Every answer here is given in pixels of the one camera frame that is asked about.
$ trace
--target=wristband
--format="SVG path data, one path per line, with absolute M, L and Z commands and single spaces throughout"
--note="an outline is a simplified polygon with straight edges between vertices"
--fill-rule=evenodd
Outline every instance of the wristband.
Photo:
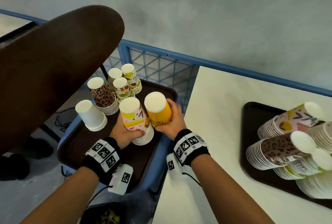
M 209 154 L 207 144 L 197 134 L 191 130 L 181 130 L 175 138 L 174 153 L 180 161 L 181 166 L 191 165 L 191 162 L 202 154 Z
M 99 178 L 112 175 L 121 159 L 120 147 L 114 138 L 99 139 L 86 153 L 82 166 L 93 170 Z

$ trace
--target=wire mesh panel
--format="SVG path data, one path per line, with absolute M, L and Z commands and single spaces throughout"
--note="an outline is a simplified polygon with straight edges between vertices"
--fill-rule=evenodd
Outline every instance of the wire mesh panel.
M 139 78 L 176 90 L 185 112 L 199 65 L 132 48 L 129 52 Z
M 103 63 L 106 71 L 108 72 L 111 68 L 119 68 L 122 67 L 122 62 L 120 59 L 118 48 L 116 48 L 113 53 L 106 59 L 106 61 Z M 100 68 L 97 69 L 97 71 L 91 76 L 92 77 L 101 77 L 106 81 L 106 78 Z

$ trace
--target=left hand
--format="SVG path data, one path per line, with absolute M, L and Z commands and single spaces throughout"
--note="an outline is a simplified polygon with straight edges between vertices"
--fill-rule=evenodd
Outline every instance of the left hand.
M 125 148 L 127 145 L 130 144 L 135 138 L 143 137 L 145 134 L 144 131 L 130 131 L 125 128 L 123 125 L 123 120 L 121 117 L 121 113 L 119 113 L 118 121 L 112 129 L 110 133 L 110 137 L 114 138 L 120 149 Z

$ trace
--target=yellow paper cup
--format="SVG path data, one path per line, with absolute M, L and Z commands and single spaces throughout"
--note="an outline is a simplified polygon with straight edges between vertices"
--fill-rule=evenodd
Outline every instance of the yellow paper cup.
M 172 120 L 172 109 L 162 93 L 151 92 L 145 97 L 144 105 L 153 126 L 163 125 Z

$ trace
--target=right hand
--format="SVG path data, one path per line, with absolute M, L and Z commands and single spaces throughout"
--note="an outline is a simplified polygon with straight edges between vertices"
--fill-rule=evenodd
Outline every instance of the right hand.
M 155 126 L 155 129 L 166 134 L 166 136 L 174 140 L 179 131 L 187 129 L 187 126 L 181 111 L 181 105 L 175 103 L 169 98 L 167 98 L 167 102 L 172 109 L 172 121 L 166 125 Z

